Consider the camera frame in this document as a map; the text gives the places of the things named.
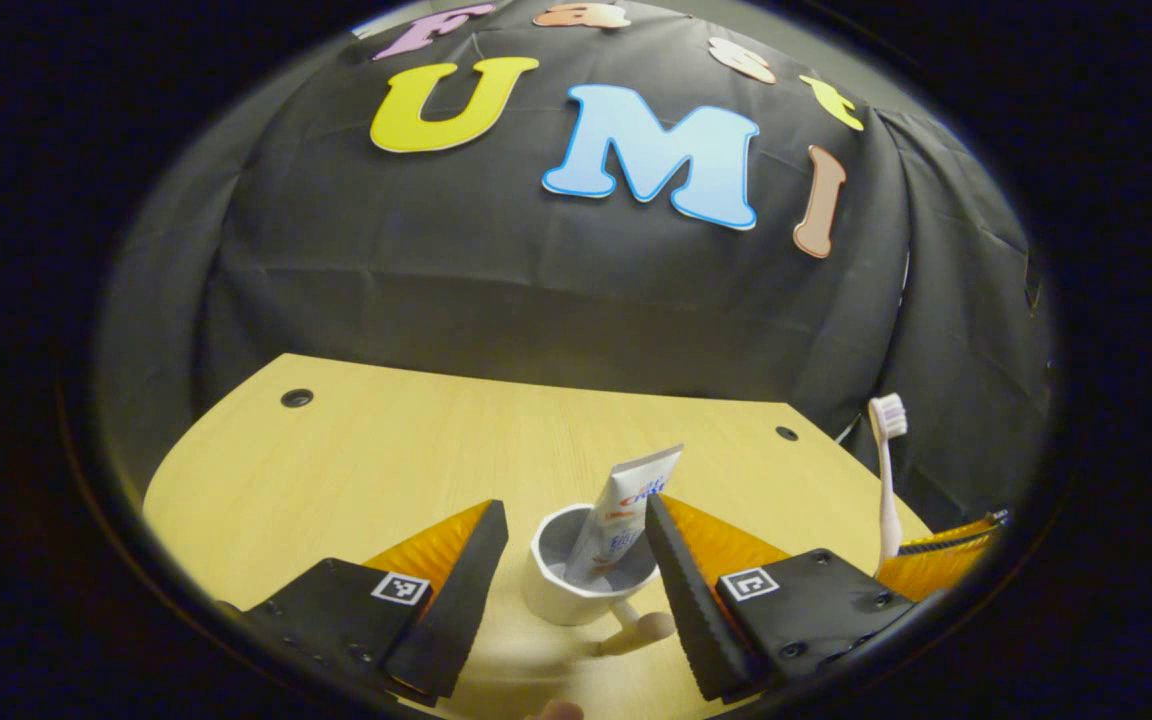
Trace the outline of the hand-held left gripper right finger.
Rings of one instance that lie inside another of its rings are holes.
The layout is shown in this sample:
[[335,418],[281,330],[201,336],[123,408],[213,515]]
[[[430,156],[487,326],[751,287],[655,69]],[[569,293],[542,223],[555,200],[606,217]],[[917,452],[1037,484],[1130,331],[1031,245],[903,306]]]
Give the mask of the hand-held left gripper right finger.
[[676,498],[650,497],[645,520],[705,700],[820,694],[916,611],[835,552],[790,555]]

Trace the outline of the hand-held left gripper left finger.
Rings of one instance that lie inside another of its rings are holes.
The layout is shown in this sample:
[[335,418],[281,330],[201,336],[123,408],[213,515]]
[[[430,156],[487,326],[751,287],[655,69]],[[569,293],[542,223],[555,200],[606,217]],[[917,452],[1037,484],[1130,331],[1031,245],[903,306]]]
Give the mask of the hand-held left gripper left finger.
[[365,562],[321,559],[230,616],[334,683],[442,700],[473,647],[508,538],[505,505],[490,498]]

